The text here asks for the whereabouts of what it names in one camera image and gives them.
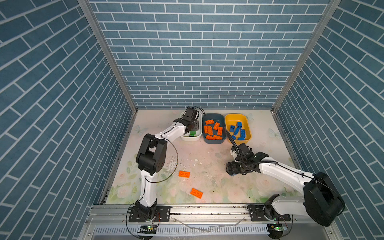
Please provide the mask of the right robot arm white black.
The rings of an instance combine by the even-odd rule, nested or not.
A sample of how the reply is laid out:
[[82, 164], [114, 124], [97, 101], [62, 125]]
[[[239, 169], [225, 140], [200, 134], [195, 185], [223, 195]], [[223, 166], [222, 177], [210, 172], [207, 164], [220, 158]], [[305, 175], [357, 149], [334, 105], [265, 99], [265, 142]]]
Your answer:
[[263, 152], [254, 153], [242, 143], [233, 144], [226, 172], [230, 176], [259, 173], [273, 177], [300, 193], [299, 197], [271, 196], [263, 206], [265, 218], [277, 220], [283, 215], [299, 215], [311, 218], [317, 224], [328, 227], [345, 209], [345, 201], [330, 177], [323, 173], [303, 172], [280, 163]]

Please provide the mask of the dark teal plastic bin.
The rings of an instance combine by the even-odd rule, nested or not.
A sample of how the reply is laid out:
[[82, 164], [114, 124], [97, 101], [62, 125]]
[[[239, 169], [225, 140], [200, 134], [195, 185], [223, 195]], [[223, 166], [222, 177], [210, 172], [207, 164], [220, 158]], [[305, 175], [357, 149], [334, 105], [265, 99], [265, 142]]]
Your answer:
[[207, 144], [222, 144], [226, 139], [224, 133], [225, 119], [218, 113], [206, 113], [203, 116], [203, 138]]

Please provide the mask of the orange long brick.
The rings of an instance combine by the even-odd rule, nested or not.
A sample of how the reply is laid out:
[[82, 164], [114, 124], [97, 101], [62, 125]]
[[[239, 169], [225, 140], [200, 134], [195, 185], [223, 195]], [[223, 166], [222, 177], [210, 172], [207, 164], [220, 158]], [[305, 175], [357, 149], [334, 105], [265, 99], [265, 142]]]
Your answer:
[[182, 177], [182, 178], [189, 178], [190, 174], [191, 174], [190, 172], [179, 171], [179, 177]]

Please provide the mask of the orange brick front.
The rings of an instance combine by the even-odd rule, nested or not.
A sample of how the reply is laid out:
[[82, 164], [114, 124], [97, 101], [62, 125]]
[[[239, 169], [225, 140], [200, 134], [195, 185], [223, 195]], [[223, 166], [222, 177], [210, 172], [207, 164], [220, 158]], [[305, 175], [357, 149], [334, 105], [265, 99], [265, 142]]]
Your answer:
[[192, 188], [191, 191], [190, 191], [190, 194], [198, 199], [201, 199], [202, 196], [203, 196], [203, 192], [195, 189], [195, 188]]

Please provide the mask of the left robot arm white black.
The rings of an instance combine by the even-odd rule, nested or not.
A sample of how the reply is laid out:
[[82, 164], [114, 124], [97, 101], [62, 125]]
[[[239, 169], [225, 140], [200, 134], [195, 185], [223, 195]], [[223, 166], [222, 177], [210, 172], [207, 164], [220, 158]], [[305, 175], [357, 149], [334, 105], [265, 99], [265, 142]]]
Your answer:
[[136, 157], [142, 178], [141, 194], [129, 210], [131, 222], [152, 222], [160, 219], [161, 214], [157, 211], [156, 186], [167, 179], [158, 181], [157, 176], [165, 165], [168, 144], [174, 147], [174, 140], [190, 133], [196, 123], [201, 122], [199, 120], [201, 113], [204, 111], [199, 110], [198, 107], [188, 106], [170, 127], [157, 134], [146, 134], [143, 137]]

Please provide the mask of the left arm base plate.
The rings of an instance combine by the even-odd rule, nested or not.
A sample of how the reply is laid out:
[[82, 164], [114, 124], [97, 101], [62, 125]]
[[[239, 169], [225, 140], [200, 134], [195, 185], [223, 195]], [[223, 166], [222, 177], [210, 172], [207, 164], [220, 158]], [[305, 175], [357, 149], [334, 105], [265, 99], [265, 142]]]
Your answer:
[[147, 216], [143, 211], [137, 207], [132, 207], [128, 213], [128, 222], [130, 223], [144, 223], [144, 222], [169, 222], [170, 220], [170, 206], [157, 206], [154, 211], [154, 216]]

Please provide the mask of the white plastic bin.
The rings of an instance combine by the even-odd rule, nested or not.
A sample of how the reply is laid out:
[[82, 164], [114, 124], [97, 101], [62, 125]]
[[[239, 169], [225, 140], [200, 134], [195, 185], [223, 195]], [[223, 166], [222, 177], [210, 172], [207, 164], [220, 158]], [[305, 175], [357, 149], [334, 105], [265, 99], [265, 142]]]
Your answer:
[[190, 142], [193, 142], [193, 141], [198, 141], [202, 135], [203, 135], [203, 117], [202, 117], [202, 113], [200, 110], [197, 110], [198, 111], [198, 119], [195, 121], [194, 123], [194, 128], [187, 134], [184, 134], [181, 136], [181, 139], [183, 141], [190, 141]]

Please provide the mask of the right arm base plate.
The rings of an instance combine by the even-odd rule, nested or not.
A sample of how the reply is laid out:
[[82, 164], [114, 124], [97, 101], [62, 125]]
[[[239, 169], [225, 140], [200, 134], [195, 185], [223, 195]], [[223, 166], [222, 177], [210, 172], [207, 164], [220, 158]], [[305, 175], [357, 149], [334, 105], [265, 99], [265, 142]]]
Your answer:
[[261, 222], [261, 221], [290, 221], [290, 215], [279, 215], [272, 206], [264, 205], [247, 205], [247, 210], [250, 214], [252, 222]]

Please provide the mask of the blue long brick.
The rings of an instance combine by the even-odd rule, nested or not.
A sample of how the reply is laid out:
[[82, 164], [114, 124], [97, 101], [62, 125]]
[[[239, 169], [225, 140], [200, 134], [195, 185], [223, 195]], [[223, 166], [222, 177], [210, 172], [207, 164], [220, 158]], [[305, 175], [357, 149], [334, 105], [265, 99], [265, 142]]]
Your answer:
[[245, 129], [240, 129], [240, 134], [242, 138], [246, 138], [246, 130]]

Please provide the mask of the yellow plastic bin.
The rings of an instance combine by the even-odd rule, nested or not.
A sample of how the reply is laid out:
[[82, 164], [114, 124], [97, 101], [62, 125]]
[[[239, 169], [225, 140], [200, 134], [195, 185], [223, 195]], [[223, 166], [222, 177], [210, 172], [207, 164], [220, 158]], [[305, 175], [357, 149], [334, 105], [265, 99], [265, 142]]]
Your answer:
[[242, 114], [227, 114], [225, 116], [226, 129], [230, 132], [229, 140], [236, 144], [247, 143], [251, 140], [251, 128], [248, 119]]

